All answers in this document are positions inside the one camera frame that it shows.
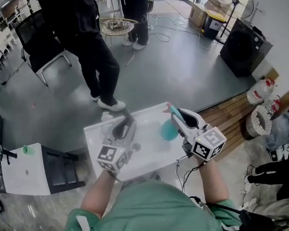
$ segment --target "green sleeve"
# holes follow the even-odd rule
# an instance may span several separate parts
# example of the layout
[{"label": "green sleeve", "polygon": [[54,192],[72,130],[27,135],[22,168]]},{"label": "green sleeve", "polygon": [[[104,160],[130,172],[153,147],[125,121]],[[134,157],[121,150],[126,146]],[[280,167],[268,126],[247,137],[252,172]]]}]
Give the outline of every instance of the green sleeve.
[{"label": "green sleeve", "polygon": [[80,224],[78,223],[77,216],[85,216],[89,223],[90,229],[94,229],[94,226],[99,222],[99,218],[90,211],[82,209],[73,209],[67,216],[66,226],[64,231],[82,231]]},{"label": "green sleeve", "polygon": [[[230,199],[221,201],[217,204],[236,209],[234,203]],[[221,221],[227,227],[241,226],[242,224],[239,218],[239,214],[236,212],[221,209],[218,207],[209,207],[209,209],[212,211],[215,218]]]}]

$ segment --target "ceiling light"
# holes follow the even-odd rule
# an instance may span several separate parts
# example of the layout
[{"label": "ceiling light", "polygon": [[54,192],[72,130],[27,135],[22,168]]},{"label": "ceiling light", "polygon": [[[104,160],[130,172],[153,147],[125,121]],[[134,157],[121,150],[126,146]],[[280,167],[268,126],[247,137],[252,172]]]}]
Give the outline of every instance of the ceiling light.
[{"label": "ceiling light", "polygon": [[8,1],[8,2],[5,3],[5,4],[3,4],[3,6],[2,6],[1,8],[5,7],[5,6],[8,5],[9,3],[10,3],[10,1]]}]

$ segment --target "person in green shirt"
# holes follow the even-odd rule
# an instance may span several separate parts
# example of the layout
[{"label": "person in green shirt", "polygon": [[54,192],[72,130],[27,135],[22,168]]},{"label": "person in green shirt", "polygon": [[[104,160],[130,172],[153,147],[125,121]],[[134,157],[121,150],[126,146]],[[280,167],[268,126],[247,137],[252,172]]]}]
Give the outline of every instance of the person in green shirt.
[{"label": "person in green shirt", "polygon": [[[234,208],[215,161],[210,160],[199,170],[206,202]],[[237,213],[216,207],[206,211],[177,188],[158,180],[124,188],[104,215],[114,183],[111,174],[103,171],[80,208],[69,213],[64,230],[221,231],[241,226]]]}]

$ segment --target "wooden platform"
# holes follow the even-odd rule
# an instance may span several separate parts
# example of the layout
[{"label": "wooden platform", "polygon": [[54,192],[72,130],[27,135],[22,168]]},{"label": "wooden platform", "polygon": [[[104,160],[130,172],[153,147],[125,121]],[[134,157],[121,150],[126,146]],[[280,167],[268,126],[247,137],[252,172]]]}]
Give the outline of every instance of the wooden platform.
[{"label": "wooden platform", "polygon": [[221,160],[245,140],[242,137],[240,126],[256,106],[251,105],[242,93],[232,99],[220,103],[214,107],[199,112],[202,118],[217,127],[227,138],[223,150],[215,157],[215,161]]}]

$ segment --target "black mesh chair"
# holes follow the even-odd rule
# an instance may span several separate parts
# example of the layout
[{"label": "black mesh chair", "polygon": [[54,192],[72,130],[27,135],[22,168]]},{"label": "black mesh chair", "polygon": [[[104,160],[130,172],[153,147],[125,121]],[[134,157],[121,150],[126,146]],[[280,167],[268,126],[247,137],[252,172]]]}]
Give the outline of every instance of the black mesh chair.
[{"label": "black mesh chair", "polygon": [[15,30],[23,45],[21,58],[26,62],[25,51],[29,54],[30,64],[28,64],[37,76],[37,72],[41,69],[41,80],[46,86],[48,85],[43,71],[59,57],[64,57],[72,66],[64,54],[63,46],[46,25],[41,10],[27,17]]}]

